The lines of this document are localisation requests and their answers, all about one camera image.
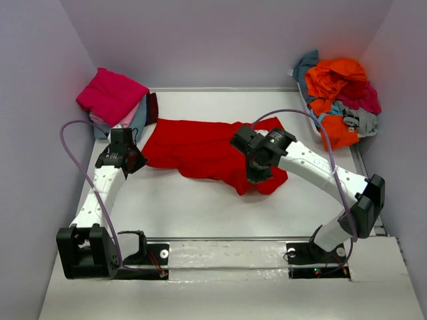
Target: teal cloth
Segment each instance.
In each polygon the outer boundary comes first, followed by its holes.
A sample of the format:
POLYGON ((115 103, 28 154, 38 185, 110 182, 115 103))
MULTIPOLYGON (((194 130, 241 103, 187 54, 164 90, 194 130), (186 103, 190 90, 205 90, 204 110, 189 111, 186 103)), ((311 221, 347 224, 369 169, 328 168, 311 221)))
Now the teal cloth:
POLYGON ((311 103, 316 100, 316 97, 312 97, 308 94, 308 88, 306 83, 306 72, 310 70, 312 67, 315 67, 319 63, 319 51, 313 50, 307 52, 300 61, 294 67, 294 73, 292 77, 295 81, 300 84, 301 94, 306 100, 306 103, 311 103))
MULTIPOLYGON (((310 110, 310 113, 314 116, 314 117, 316 117, 316 115, 314 114, 314 112, 313 112, 313 110, 310 110)), ((329 112, 327 112, 327 113, 322 113, 319 117, 316 117, 316 118, 318 118, 318 120, 319 120, 319 122, 321 123, 322 121, 323 121, 323 118, 325 117, 325 116, 327 116, 327 115, 342 115, 342 111, 341 111, 341 109, 334 103, 333 105, 332 105, 332 108, 331 108, 331 111, 329 111, 329 112)))
MULTIPOLYGON (((133 131, 133 138, 136 141, 139 141, 142 135, 142 131, 145 127, 145 122, 147 119, 147 95, 142 98, 141 102, 139 103, 139 107, 133 116, 133 119, 131 123, 129 124, 129 128, 137 128, 138 131, 133 131)), ((99 125, 105 132, 108 132, 111 130, 111 127, 109 125, 99 125)), ((93 135, 95 136, 95 139, 107 139, 107 135, 105 135, 104 132, 99 130, 97 127, 93 127, 93 135)))

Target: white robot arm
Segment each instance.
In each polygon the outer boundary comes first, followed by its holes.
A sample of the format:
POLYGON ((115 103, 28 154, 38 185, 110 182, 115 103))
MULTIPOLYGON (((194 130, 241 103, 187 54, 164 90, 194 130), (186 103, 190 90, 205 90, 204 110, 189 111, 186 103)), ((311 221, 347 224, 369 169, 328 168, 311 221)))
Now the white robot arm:
MULTIPOLYGON (((374 175, 367 179, 338 166, 331 168, 329 161, 282 129, 272 129, 264 136, 244 125, 230 143, 246 155, 247 179, 253 183, 269 179, 272 176, 271 166, 275 166, 299 175, 342 202, 342 195, 332 175, 335 170, 345 200, 351 207, 357 237, 369 236, 384 206, 383 178, 374 175)), ((111 212, 127 174, 143 167, 146 161, 134 145, 130 129, 111 130, 111 143, 99 156, 93 178, 107 212, 111 212)), ((295 246, 290 264, 309 265, 324 261, 325 257, 354 236, 348 218, 348 215, 341 213, 319 226, 308 242, 295 246)), ((61 228, 57 234, 57 246, 67 278, 115 277, 117 249, 107 228, 99 201, 94 190, 90 190, 70 227, 61 228)), ((142 231, 136 232, 140 232, 139 253, 144 256, 147 254, 146 238, 142 231)))
POLYGON ((349 217, 340 213, 316 229, 310 241, 298 245, 289 262, 295 265, 319 263, 354 236, 365 239, 384 206, 385 181, 379 175, 370 179, 351 173, 339 166, 331 168, 329 161, 309 150, 303 143, 282 129, 272 129, 266 136, 242 126, 231 144, 246 155, 246 173, 249 181, 265 181, 272 176, 271 166, 292 172, 324 190, 342 204, 333 172, 340 179, 343 196, 350 208, 349 217))

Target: stack of folded clothes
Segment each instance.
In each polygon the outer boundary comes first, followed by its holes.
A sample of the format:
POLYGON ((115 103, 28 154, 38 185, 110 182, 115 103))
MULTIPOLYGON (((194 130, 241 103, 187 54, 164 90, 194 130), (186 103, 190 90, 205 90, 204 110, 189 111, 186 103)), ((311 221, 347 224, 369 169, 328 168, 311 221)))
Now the stack of folded clothes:
MULTIPOLYGON (((159 113, 157 96, 138 82, 104 68, 79 94, 77 102, 89 112, 89 118, 109 133, 112 127, 136 128, 133 137, 139 140, 144 126, 157 122, 159 113)), ((97 127, 96 139, 107 139, 97 127)))
POLYGON ((306 53, 293 70, 312 115, 322 123, 333 149, 377 134, 381 112, 376 90, 359 62, 339 58, 319 61, 317 50, 306 53))

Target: pink towel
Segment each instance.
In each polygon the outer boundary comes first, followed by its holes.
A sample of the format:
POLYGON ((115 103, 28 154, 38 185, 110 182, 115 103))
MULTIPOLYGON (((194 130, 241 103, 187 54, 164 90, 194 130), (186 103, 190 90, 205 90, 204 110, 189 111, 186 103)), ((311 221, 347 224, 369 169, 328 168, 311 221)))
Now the pink towel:
POLYGON ((342 93, 339 93, 336 99, 341 100, 342 103, 350 109, 358 110, 359 108, 362 108, 375 115, 379 114, 382 110, 380 103, 378 102, 378 94, 376 90, 368 82, 365 89, 363 89, 363 92, 365 96, 362 98, 351 99, 342 93))
POLYGON ((148 88, 124 75, 99 68, 79 94, 81 108, 101 117, 110 127, 117 125, 148 93, 148 88))
MULTIPOLYGON (((138 110, 139 103, 129 112, 126 117, 124 117, 119 123, 123 126, 123 128, 129 127, 129 125, 132 122, 133 117, 135 116, 136 111, 138 110)), ((98 115, 94 114, 92 111, 89 113, 89 118, 94 123, 97 123, 98 125, 104 125, 105 121, 98 115)))

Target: white wall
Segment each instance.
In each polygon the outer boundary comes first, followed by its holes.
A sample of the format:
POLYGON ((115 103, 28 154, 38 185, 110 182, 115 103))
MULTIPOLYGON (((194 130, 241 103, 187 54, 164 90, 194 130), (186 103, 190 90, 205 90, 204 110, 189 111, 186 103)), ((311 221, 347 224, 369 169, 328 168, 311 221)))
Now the white wall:
POLYGON ((387 230, 400 238, 427 315, 427 75, 425 0, 395 0, 362 58, 383 113, 378 135, 361 143, 369 173, 386 179, 387 230))
POLYGON ((61 0, 92 61, 149 87, 290 87, 306 51, 360 58, 392 0, 61 0))
MULTIPOLYGON (((94 74, 58 0, 0 1, 1 319, 38 318, 55 234, 75 214, 83 183, 59 128, 84 118, 75 97, 94 74)), ((87 165, 89 128, 70 128, 67 140, 87 165)))

